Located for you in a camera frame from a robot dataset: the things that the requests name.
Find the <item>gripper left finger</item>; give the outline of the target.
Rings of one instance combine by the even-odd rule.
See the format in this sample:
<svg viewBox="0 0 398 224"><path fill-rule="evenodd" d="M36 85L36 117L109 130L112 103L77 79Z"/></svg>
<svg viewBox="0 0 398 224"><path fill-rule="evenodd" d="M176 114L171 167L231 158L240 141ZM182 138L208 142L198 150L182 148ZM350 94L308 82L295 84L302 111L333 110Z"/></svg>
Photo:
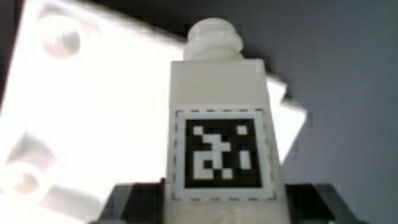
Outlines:
<svg viewBox="0 0 398 224"><path fill-rule="evenodd" d="M164 224L164 182L118 184L87 224Z"/></svg>

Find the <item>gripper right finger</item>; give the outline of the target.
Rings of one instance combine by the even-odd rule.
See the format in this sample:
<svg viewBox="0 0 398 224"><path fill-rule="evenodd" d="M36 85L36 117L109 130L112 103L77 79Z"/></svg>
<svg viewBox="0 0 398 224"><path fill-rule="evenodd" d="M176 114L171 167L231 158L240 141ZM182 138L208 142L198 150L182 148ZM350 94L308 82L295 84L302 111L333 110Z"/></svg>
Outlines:
<svg viewBox="0 0 398 224"><path fill-rule="evenodd" d="M292 224L363 224L331 184L288 184Z"/></svg>

